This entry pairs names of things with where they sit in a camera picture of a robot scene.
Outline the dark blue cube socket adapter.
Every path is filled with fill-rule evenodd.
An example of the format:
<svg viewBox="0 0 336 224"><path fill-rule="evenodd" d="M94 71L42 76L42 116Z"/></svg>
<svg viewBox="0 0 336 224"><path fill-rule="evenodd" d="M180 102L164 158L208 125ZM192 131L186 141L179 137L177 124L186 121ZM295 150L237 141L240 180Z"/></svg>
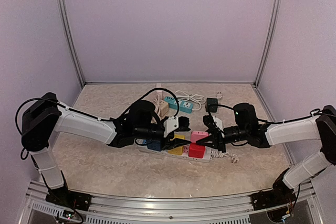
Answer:
<svg viewBox="0 0 336 224"><path fill-rule="evenodd" d="M152 151L160 152L162 150L161 141L158 141L158 140L148 141L146 146L149 150L152 150Z"/></svg>

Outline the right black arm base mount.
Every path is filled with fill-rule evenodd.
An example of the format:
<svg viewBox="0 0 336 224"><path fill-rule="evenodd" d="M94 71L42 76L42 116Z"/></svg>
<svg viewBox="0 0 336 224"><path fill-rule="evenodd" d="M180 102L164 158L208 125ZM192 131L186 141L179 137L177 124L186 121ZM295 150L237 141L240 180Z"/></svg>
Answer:
<svg viewBox="0 0 336 224"><path fill-rule="evenodd" d="M294 202L296 200L296 195L293 189L290 189L283 182L283 177L285 173L289 170L287 168L284 170L275 180L272 185L271 190L259 191L257 193L251 194L250 198L254 210L261 210L266 208L271 208L275 206L280 206Z"/></svg>

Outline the teal power strip with cord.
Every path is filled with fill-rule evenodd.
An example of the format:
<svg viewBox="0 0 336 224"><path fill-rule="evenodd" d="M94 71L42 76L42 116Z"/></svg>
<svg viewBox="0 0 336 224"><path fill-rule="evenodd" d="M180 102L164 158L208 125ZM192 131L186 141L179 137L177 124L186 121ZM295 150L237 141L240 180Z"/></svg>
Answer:
<svg viewBox="0 0 336 224"><path fill-rule="evenodd" d="M179 111L189 114L201 110L202 106L206 103L204 96L197 93L189 94L182 90L177 90L175 96L178 100Z"/></svg>

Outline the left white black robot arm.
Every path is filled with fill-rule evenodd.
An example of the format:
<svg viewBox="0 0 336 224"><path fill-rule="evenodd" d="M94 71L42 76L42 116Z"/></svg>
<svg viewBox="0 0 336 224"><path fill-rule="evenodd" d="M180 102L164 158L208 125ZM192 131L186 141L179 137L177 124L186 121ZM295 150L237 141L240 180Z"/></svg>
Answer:
<svg viewBox="0 0 336 224"><path fill-rule="evenodd" d="M109 119L76 110L60 102L52 92L40 98L28 99L18 110L28 103L32 105L22 114L22 119L15 120L23 150L32 157L46 187L53 190L53 197L64 206L73 201L74 195L68 190L49 148L49 138L53 132L82 136L115 148L133 145L137 140L157 144L161 151L191 143L175 137L176 132L190 130L189 118L175 113L160 119L155 105L144 97L134 101L117 118Z"/></svg>

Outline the red cube socket adapter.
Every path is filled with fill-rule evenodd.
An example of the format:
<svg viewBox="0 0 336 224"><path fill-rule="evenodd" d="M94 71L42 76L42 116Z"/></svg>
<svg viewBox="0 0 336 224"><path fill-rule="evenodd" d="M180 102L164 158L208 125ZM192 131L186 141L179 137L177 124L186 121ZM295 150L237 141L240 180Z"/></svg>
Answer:
<svg viewBox="0 0 336 224"><path fill-rule="evenodd" d="M196 143L191 143L188 150L188 156L191 158L202 159L205 154L205 146L199 146Z"/></svg>

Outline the dark green cube adapter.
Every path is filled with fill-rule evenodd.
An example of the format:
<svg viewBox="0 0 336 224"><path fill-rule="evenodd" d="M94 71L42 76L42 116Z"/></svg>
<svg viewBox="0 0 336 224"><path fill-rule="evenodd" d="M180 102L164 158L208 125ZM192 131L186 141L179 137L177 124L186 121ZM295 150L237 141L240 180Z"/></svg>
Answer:
<svg viewBox="0 0 336 224"><path fill-rule="evenodd" d="M218 110L218 102L223 98L221 92L216 93L216 97L207 97L205 103L205 111L210 113L216 113Z"/></svg>

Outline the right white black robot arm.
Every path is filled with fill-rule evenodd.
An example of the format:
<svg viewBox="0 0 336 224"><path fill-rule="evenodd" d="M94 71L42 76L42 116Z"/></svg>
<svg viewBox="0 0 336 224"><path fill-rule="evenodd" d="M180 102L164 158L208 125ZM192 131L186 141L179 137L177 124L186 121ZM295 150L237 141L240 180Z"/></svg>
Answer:
<svg viewBox="0 0 336 224"><path fill-rule="evenodd" d="M211 115L203 117L209 135L196 143L222 153L227 144L245 141L256 148L270 148L289 142L317 140L321 149L305 157L297 165L285 170L274 182L269 192L273 205L281 204L289 196L289 190L302 182L319 175L331 165L335 165L335 108L331 105L315 109L308 116L281 121L268 122L256 116L253 105L240 103L232 108L236 124L223 127L222 121Z"/></svg>

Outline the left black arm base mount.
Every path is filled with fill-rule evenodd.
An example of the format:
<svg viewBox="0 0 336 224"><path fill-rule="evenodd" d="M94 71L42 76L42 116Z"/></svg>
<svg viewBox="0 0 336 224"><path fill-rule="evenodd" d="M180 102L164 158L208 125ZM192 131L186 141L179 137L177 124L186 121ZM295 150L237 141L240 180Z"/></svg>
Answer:
<svg viewBox="0 0 336 224"><path fill-rule="evenodd" d="M47 202L75 210L88 211L92 199L90 194L69 190L66 182L56 189L51 189L46 183L45 185L48 189Z"/></svg>

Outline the white multicolour power strip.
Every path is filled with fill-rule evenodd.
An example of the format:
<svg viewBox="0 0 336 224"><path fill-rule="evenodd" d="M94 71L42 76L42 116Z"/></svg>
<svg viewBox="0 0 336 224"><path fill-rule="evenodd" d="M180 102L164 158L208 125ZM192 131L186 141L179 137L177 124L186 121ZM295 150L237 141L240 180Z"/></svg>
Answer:
<svg viewBox="0 0 336 224"><path fill-rule="evenodd" d="M239 157L231 152L222 153L218 150L214 150L205 146L197 146L195 144L192 144L192 147L190 147L190 145L184 145L172 150L163 151L159 151L157 147L150 146L147 144L146 140L139 140L136 146L141 152L173 158L188 159L191 161L203 163L209 163L214 158L229 158L232 163L238 163L239 161Z"/></svg>

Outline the pink plug adapter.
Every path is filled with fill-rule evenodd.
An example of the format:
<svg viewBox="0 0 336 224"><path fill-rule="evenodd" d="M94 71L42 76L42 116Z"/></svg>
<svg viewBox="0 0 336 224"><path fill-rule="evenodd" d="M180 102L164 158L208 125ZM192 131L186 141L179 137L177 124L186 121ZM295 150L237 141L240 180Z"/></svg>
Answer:
<svg viewBox="0 0 336 224"><path fill-rule="evenodd" d="M196 143L198 140L206 138L209 136L209 133L206 131L192 131L190 136L191 143Z"/></svg>

